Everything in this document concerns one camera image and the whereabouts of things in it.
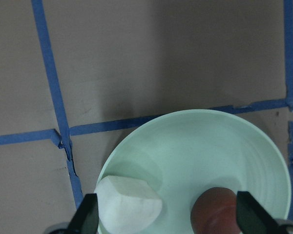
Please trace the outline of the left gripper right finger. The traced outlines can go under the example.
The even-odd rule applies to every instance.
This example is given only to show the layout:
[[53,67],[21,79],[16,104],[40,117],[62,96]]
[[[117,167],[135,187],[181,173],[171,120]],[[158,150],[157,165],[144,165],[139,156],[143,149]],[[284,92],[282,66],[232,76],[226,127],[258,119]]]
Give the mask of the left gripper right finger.
[[238,191],[236,222],[243,234],[277,234],[278,224],[247,191]]

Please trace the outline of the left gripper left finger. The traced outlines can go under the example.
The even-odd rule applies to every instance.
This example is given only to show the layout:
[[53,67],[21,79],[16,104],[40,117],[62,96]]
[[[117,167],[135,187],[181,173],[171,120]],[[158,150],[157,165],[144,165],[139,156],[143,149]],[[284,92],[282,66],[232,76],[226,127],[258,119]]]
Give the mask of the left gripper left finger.
[[97,194],[86,194],[65,234],[96,234],[98,230]]

